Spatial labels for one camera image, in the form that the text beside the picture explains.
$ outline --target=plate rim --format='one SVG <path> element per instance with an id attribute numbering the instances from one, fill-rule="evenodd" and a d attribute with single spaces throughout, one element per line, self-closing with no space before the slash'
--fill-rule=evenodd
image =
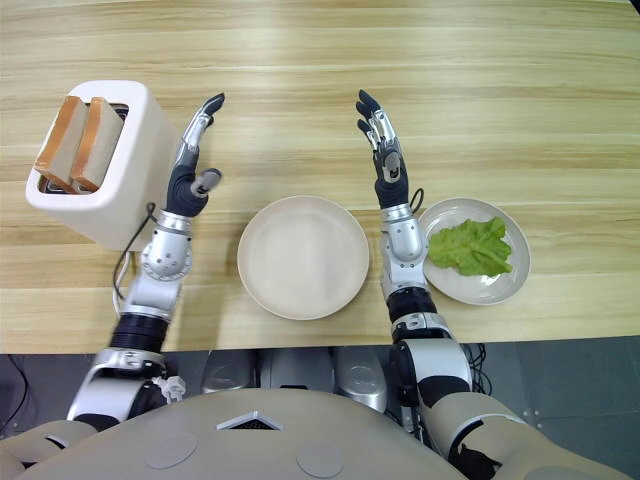
<path id="1" fill-rule="evenodd" d="M 340 210 L 346 212 L 347 215 L 349 217 L 351 217 L 351 219 L 355 222 L 355 225 L 358 226 L 359 235 L 360 235 L 361 239 L 363 240 L 364 245 L 366 246 L 366 256 L 367 256 L 367 268 L 364 271 L 362 282 L 360 282 L 359 287 L 355 290 L 354 294 L 349 297 L 349 300 L 346 303 L 344 303 L 342 306 L 340 306 L 340 307 L 338 307 L 338 308 L 336 308 L 334 310 L 331 310 L 328 313 L 324 313 L 322 315 L 305 316 L 305 317 L 283 315 L 282 313 L 275 312 L 275 311 L 273 311 L 273 309 L 268 308 L 267 306 L 265 306 L 260 300 L 258 300 L 258 298 L 256 298 L 256 296 L 253 294 L 253 292 L 247 287 L 247 282 L 246 282 L 246 280 L 244 278 L 244 275 L 243 275 L 243 269 L 240 268 L 240 251 L 242 249 L 243 243 L 247 242 L 247 240 L 246 240 L 247 231 L 248 231 L 249 226 L 251 225 L 251 223 L 260 214 L 262 214 L 264 211 L 274 207 L 275 205 L 277 205 L 279 203 L 286 202 L 286 201 L 300 200 L 300 199 L 320 200 L 322 202 L 325 202 L 325 203 L 331 204 L 331 205 L 333 205 L 335 207 L 338 207 Z M 274 200 L 273 202 L 265 205 L 260 210 L 258 210 L 253 215 L 253 217 L 251 217 L 251 220 L 249 220 L 249 222 L 245 225 L 244 229 L 242 230 L 242 235 L 240 236 L 240 241 L 238 242 L 238 252 L 236 253 L 236 268 L 238 270 L 238 274 L 240 275 L 240 281 L 242 282 L 242 286 L 244 287 L 245 291 L 249 294 L 249 296 L 253 299 L 253 301 L 256 302 L 256 304 L 258 304 L 260 307 L 262 307 L 267 312 L 269 312 L 272 315 L 275 315 L 277 317 L 284 318 L 286 320 L 296 320 L 296 321 L 320 320 L 322 318 L 329 317 L 330 315 L 333 315 L 336 312 L 339 312 L 340 310 L 345 308 L 347 305 L 349 305 L 354 300 L 354 298 L 356 298 L 358 296 L 358 294 L 362 290 L 362 287 L 364 286 L 364 284 L 365 284 L 365 282 L 367 280 L 367 276 L 368 276 L 369 270 L 371 268 L 371 250 L 369 249 L 369 239 L 367 237 L 367 234 L 364 231 L 364 228 L 362 228 L 362 225 L 360 224 L 358 219 L 347 208 L 343 207 L 338 202 L 335 202 L 335 201 L 330 200 L 330 199 L 325 198 L 325 197 L 321 197 L 319 195 L 290 195 L 288 197 L 279 198 L 279 199 Z"/>
<path id="2" fill-rule="evenodd" d="M 420 224 L 420 221 L 422 220 L 422 218 L 430 210 L 435 209 L 437 206 L 439 206 L 439 205 L 441 205 L 443 203 L 455 202 L 455 201 L 461 201 L 461 200 L 462 201 L 470 201 L 470 202 L 474 202 L 474 203 L 479 203 L 479 204 L 487 206 L 487 207 L 489 207 L 491 209 L 497 210 L 498 212 L 500 212 L 501 215 L 504 215 L 506 218 L 508 218 L 513 223 L 513 225 L 515 225 L 516 231 L 522 237 L 522 240 L 524 241 L 524 245 L 525 245 L 526 251 L 527 251 L 527 258 L 529 260 L 529 262 L 528 262 L 529 265 L 528 265 L 528 268 L 527 268 L 527 274 L 524 276 L 524 280 L 522 281 L 522 284 L 518 288 L 516 288 L 510 295 L 507 295 L 506 297 L 504 297 L 501 300 L 483 302 L 483 303 L 463 300 L 462 298 L 458 297 L 457 295 L 451 294 L 449 292 L 445 292 L 440 285 L 437 285 L 436 282 L 434 282 L 433 280 L 430 280 L 428 277 L 426 277 L 426 274 L 425 274 L 425 277 L 427 278 L 428 283 L 430 285 L 433 285 L 433 287 L 436 288 L 443 295 L 446 295 L 447 297 L 452 298 L 453 300 L 456 300 L 456 301 L 458 301 L 460 303 L 464 303 L 466 305 L 474 305 L 474 306 L 478 306 L 478 307 L 488 307 L 488 306 L 491 306 L 491 305 L 499 305 L 501 303 L 506 302 L 508 299 L 510 299 L 516 293 L 518 293 L 520 290 L 522 290 L 522 287 L 524 287 L 524 284 L 526 283 L 527 279 L 529 278 L 529 275 L 531 275 L 532 259 L 531 259 L 531 246 L 529 245 L 529 240 L 527 240 L 527 236 L 522 231 L 522 227 L 520 227 L 518 222 L 516 222 L 511 215 L 509 215 L 507 212 L 505 212 L 504 210 L 502 210 L 500 207 L 498 207 L 496 205 L 493 205 L 493 204 L 491 204 L 489 202 L 485 202 L 484 200 L 479 200 L 477 198 L 472 198 L 472 197 L 451 197 L 451 198 L 445 198 L 443 200 L 440 200 L 440 201 L 430 205 L 424 212 L 422 212 L 422 214 L 418 218 L 418 224 Z M 428 261 L 428 257 L 425 259 L 425 266 L 424 266 L 425 269 L 426 269 L 426 262 L 427 261 Z"/>

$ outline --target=lettuce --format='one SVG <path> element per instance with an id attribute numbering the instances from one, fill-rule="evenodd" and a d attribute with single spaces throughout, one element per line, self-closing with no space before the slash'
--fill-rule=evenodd
<path id="1" fill-rule="evenodd" d="M 440 268 L 454 267 L 460 275 L 493 277 L 511 272 L 507 258 L 511 247 L 502 241 L 504 220 L 488 222 L 467 219 L 454 228 L 443 228 L 429 239 L 429 258 Z"/>

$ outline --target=robotic arm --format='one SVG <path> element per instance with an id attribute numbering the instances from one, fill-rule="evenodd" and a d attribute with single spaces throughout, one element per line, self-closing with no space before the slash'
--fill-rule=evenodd
<path id="1" fill-rule="evenodd" d="M 358 128 L 373 148 L 382 216 L 382 290 L 392 322 L 390 365 L 403 406 L 418 407 L 434 450 L 467 478 L 626 478 L 549 440 L 497 400 L 471 392 L 466 356 L 437 312 L 423 273 L 428 242 L 389 116 L 360 90 Z"/>
<path id="2" fill-rule="evenodd" d="M 199 144 L 224 94 L 207 100 L 185 130 L 176 153 L 167 205 L 140 256 L 140 273 L 129 288 L 109 347 L 89 370 L 67 416 L 104 430 L 173 400 L 184 382 L 172 376 L 160 353 L 184 277 L 191 270 L 191 221 L 206 206 L 222 174 L 196 176 Z"/>

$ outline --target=empty plate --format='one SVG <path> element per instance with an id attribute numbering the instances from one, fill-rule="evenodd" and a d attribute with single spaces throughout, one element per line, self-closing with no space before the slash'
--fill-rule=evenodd
<path id="1" fill-rule="evenodd" d="M 264 309 L 292 320 L 337 312 L 358 293 L 369 270 L 367 237 L 330 200 L 278 200 L 251 219 L 238 246 L 238 271 Z"/>
<path id="2" fill-rule="evenodd" d="M 460 275 L 454 268 L 436 267 L 427 259 L 424 273 L 429 283 L 445 295 L 471 305 L 500 303 L 520 290 L 531 269 L 529 244 L 518 224 L 499 208 L 472 198 L 450 198 L 428 208 L 420 216 L 420 226 L 427 238 L 430 238 L 443 228 L 456 227 L 468 218 L 476 222 L 486 222 L 493 217 L 501 217 L 506 226 L 503 241 L 512 250 L 507 259 L 513 267 L 511 273 L 502 273 L 495 277 L 467 277 Z"/>

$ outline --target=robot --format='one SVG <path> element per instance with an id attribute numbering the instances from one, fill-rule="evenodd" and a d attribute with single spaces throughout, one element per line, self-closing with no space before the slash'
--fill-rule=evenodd
<path id="1" fill-rule="evenodd" d="M 376 410 L 328 393 L 243 388 L 181 401 L 184 384 L 161 348 L 191 268 L 192 219 L 221 179 L 215 169 L 196 175 L 198 145 L 222 107 L 220 94 L 182 136 L 166 207 L 154 218 L 109 346 L 96 355 L 67 420 L 0 442 L 3 480 L 628 478 L 554 445 L 497 400 L 471 391 L 467 358 L 423 273 L 429 246 L 408 202 L 400 143 L 378 102 L 362 90 L 359 98 L 358 128 L 377 175 L 392 375 L 402 405 L 420 413 L 431 448 Z"/>

